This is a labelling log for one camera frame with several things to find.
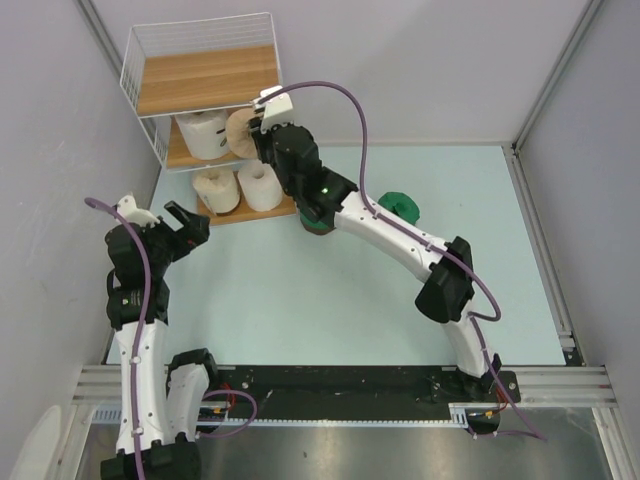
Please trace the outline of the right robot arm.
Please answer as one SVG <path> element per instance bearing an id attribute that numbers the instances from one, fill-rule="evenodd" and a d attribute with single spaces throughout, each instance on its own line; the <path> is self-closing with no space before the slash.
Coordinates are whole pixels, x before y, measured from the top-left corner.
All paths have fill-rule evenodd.
<path id="1" fill-rule="evenodd" d="M 443 327 L 456 354 L 463 393 L 473 401 L 493 394 L 501 360 L 479 337 L 472 308 L 479 282 L 470 244 L 461 237 L 431 236 L 375 204 L 354 182 L 322 164 L 307 129 L 293 124 L 266 128 L 258 117 L 249 120 L 248 128 L 259 159 L 274 170 L 303 217 L 370 243 L 421 282 L 414 304 Z"/>

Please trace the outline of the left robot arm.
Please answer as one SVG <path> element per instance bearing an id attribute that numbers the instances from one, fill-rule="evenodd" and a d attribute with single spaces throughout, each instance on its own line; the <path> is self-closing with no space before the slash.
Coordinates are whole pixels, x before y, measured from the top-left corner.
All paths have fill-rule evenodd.
<path id="1" fill-rule="evenodd" d="M 200 405 L 219 392 L 221 376 L 205 348 L 165 361 L 170 290 L 164 275 L 208 241 L 209 220 L 170 201 L 165 209 L 181 225 L 173 229 L 139 207 L 132 195 L 114 206 L 90 204 L 118 222 L 105 236 L 113 264 L 106 312 L 120 358 L 122 413 L 116 453 L 101 462 L 100 476 L 198 479 Z"/>

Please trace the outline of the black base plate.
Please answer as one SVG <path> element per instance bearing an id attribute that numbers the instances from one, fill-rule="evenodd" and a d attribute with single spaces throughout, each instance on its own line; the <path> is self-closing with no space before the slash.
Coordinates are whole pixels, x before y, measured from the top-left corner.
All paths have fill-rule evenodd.
<path id="1" fill-rule="evenodd" d="M 516 375 L 501 371 L 474 380 L 455 367 L 438 366 L 236 366 L 220 369 L 206 402 L 211 419 L 253 422 L 267 403 L 327 403 L 331 399 L 446 404 L 489 422 L 510 401 L 520 402 Z"/>

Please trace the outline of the cream paper roll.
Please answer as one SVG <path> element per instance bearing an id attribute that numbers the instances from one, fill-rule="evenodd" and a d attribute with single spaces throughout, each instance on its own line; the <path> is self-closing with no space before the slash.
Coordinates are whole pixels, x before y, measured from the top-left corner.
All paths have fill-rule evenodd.
<path id="1" fill-rule="evenodd" d="M 234 171 L 228 167 L 200 170 L 192 185 L 206 207 L 215 215 L 233 211 L 240 202 L 240 192 Z"/>

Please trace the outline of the tan paper roll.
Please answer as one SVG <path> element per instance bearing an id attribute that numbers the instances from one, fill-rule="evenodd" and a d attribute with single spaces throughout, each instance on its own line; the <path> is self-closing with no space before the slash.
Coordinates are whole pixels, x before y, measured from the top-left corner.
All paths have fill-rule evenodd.
<path id="1" fill-rule="evenodd" d="M 255 117 L 251 108 L 234 111 L 227 119 L 225 131 L 229 148 L 242 159 L 255 160 L 258 151 L 249 129 L 249 122 Z"/>

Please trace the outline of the middle wooden shelf board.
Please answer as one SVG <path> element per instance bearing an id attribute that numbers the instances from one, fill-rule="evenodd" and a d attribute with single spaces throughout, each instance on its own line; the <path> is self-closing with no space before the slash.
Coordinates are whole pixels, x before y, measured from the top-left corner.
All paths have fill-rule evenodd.
<path id="1" fill-rule="evenodd" d="M 238 148 L 230 146 L 226 133 L 227 121 L 226 111 L 172 116 L 166 168 L 196 169 L 240 159 L 257 159 L 257 152 L 247 149 L 245 141 L 241 141 Z"/>

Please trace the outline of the green wrapped roll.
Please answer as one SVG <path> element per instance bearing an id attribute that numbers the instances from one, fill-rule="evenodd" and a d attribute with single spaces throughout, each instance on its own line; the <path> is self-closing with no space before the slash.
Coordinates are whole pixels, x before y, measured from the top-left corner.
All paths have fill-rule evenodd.
<path id="1" fill-rule="evenodd" d="M 334 227 L 325 224 L 322 221 L 312 221 L 301 210 L 298 211 L 300 222 L 303 228 L 314 235 L 323 236 L 335 230 Z"/>
<path id="2" fill-rule="evenodd" d="M 386 192 L 378 199 L 378 203 L 381 207 L 411 225 L 416 225 L 420 219 L 418 205 L 409 195 L 403 192 Z"/>

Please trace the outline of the top wooden shelf board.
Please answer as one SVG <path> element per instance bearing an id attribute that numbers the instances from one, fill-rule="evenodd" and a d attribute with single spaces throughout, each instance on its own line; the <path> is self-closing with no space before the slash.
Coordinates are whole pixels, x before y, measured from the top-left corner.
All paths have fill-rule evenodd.
<path id="1" fill-rule="evenodd" d="M 145 62 L 140 116 L 246 104 L 279 83 L 272 45 L 152 57 Z"/>

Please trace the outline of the unwrapped white paper roll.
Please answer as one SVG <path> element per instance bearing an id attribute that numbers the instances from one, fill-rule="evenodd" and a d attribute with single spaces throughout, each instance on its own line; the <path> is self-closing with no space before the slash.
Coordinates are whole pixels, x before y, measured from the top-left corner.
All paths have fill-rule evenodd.
<path id="1" fill-rule="evenodd" d="M 273 168 L 259 160 L 245 163 L 238 181 L 249 207 L 257 212 L 275 209 L 283 199 L 283 190 Z"/>

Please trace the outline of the bottom wooden shelf board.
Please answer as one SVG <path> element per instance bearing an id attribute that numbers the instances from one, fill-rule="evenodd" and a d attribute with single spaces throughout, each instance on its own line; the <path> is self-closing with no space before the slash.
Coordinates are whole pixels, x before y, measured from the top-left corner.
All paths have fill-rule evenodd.
<path id="1" fill-rule="evenodd" d="M 281 203 L 274 209 L 265 212 L 258 212 L 251 209 L 246 200 L 241 198 L 238 206 L 230 213 L 215 215 L 206 207 L 200 198 L 197 198 L 197 212 L 200 215 L 208 216 L 211 226 L 222 226 L 279 216 L 294 215 L 297 213 L 297 209 L 293 199 L 288 196 L 284 196 Z"/>

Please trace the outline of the wooden shelf board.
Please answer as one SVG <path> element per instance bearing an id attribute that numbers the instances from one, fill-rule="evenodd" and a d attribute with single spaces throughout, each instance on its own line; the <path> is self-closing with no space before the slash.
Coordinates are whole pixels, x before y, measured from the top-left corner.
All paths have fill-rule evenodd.
<path id="1" fill-rule="evenodd" d="M 140 116 L 246 104 L 279 83 L 272 45 L 152 57 L 145 62 Z"/>
<path id="2" fill-rule="evenodd" d="M 172 116 L 166 168 L 196 169 L 240 159 L 257 159 L 257 152 L 247 149 L 245 141 L 241 141 L 238 148 L 230 146 L 226 133 L 227 121 L 226 111 Z"/>
<path id="3" fill-rule="evenodd" d="M 251 209 L 246 200 L 241 198 L 238 206 L 230 213 L 215 215 L 206 207 L 200 198 L 197 198 L 197 212 L 200 215 L 208 216 L 211 226 L 222 226 L 279 216 L 294 215 L 297 213 L 297 209 L 293 199 L 288 196 L 284 196 L 281 203 L 274 209 L 265 212 L 258 212 Z"/>

